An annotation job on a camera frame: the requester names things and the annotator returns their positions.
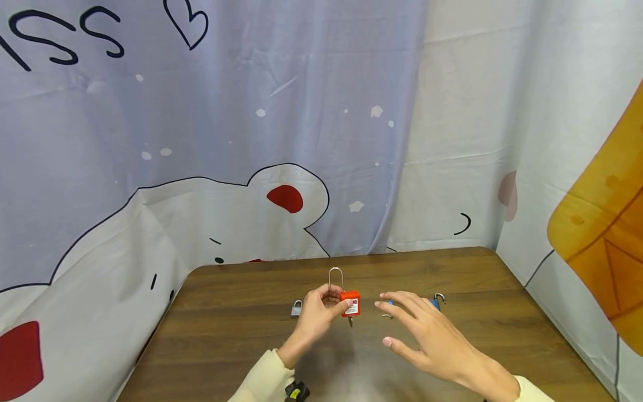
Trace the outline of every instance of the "red spot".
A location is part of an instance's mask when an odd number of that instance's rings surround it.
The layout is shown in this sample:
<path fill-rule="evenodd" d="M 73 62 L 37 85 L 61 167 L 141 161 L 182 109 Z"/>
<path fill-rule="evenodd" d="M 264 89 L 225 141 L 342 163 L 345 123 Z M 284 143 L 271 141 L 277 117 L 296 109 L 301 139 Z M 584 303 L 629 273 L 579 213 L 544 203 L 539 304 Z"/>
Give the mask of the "red spot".
<path fill-rule="evenodd" d="M 26 394 L 43 378 L 38 321 L 0 336 L 0 402 Z"/>
<path fill-rule="evenodd" d="M 302 195 L 293 186 L 283 185 L 274 188 L 268 193 L 267 198 L 291 214 L 296 214 L 303 208 Z"/>
<path fill-rule="evenodd" d="M 507 209 L 505 209 L 505 221 L 513 221 L 518 211 L 518 190 L 516 189 L 515 170 L 507 173 L 500 182 L 498 200 L 502 205 L 507 207 Z"/>

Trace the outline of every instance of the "red padlock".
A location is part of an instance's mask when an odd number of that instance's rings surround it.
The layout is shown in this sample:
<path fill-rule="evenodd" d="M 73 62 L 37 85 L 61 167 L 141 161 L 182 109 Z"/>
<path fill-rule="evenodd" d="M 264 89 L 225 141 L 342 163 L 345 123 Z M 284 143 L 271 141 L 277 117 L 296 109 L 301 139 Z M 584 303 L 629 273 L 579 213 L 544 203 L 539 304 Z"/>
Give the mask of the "red padlock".
<path fill-rule="evenodd" d="M 344 313 L 341 314 L 342 317 L 348 317 L 349 318 L 349 324 L 352 327 L 353 326 L 353 317 L 356 315 L 361 314 L 361 308 L 360 308 L 360 296 L 359 292 L 352 290 L 352 291 L 346 291 L 344 288 L 344 272 L 342 272 L 341 269 L 338 267 L 333 267 L 331 268 L 330 271 L 328 271 L 328 289 L 330 290 L 331 288 L 331 273 L 334 270 L 338 270 L 341 274 L 341 290 L 342 292 L 340 293 L 340 300 L 348 300 L 352 299 L 353 300 L 353 305 L 350 306 Z"/>
<path fill-rule="evenodd" d="M 341 292 L 340 300 L 353 299 L 353 305 L 349 307 L 344 313 L 341 314 L 342 317 L 353 317 L 360 314 L 359 309 L 359 292 L 352 290 L 350 292 Z"/>

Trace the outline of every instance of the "heart outline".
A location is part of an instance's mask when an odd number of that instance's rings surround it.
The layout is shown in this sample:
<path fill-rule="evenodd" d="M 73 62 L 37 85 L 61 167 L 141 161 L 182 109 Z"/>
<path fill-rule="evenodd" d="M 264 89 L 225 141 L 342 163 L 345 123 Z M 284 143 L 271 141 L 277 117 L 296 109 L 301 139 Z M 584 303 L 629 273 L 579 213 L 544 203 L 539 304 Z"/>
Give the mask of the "heart outline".
<path fill-rule="evenodd" d="M 188 41 L 188 38 L 185 36 L 183 31 L 181 30 L 181 27 L 176 23 L 174 20 L 174 17 L 172 17 L 172 13 L 170 12 L 170 8 L 167 6 L 168 0 L 163 0 L 163 7 L 165 9 L 165 13 L 167 14 L 168 17 L 170 17 L 170 21 L 172 21 L 172 24 L 174 24 L 174 27 L 176 30 L 181 34 L 181 37 L 183 38 L 183 42 L 185 42 L 186 45 L 188 45 L 188 48 L 190 48 L 190 51 L 192 51 L 194 48 L 196 48 L 199 43 L 205 38 L 205 35 L 208 33 L 208 26 L 209 26 L 209 21 L 208 21 L 208 14 L 206 14 L 203 10 L 199 10 L 196 13 L 192 13 L 192 5 L 190 4 L 190 0 L 185 0 L 185 4 L 188 7 L 188 15 L 189 15 L 189 21 L 192 22 L 194 19 L 197 17 L 197 15 L 203 15 L 205 18 L 205 29 L 203 30 L 203 33 L 201 34 L 200 38 L 194 42 L 193 45 L 190 44 L 190 41 Z"/>

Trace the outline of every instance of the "sleeve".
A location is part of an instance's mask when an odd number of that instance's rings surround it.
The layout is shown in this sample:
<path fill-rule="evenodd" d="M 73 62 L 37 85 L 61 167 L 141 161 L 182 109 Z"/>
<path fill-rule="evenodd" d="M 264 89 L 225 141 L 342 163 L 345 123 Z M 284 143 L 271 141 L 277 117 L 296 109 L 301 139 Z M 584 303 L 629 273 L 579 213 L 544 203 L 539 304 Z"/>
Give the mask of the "sleeve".
<path fill-rule="evenodd" d="M 554 402 L 552 398 L 529 382 L 527 378 L 515 377 L 520 385 L 520 397 L 516 402 Z"/>
<path fill-rule="evenodd" d="M 284 367 L 276 349 L 266 351 L 228 402 L 284 402 L 293 381 L 294 370 Z"/>

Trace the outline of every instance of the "silver padlock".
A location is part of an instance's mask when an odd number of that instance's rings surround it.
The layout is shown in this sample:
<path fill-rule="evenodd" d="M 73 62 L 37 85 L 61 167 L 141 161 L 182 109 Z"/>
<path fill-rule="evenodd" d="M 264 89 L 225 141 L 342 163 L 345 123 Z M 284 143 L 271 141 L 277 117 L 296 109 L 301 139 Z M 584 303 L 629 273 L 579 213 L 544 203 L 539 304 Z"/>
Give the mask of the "silver padlock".
<path fill-rule="evenodd" d="M 302 315 L 303 302 L 301 300 L 296 300 L 293 304 L 293 309 L 290 310 L 290 317 L 297 318 Z"/>

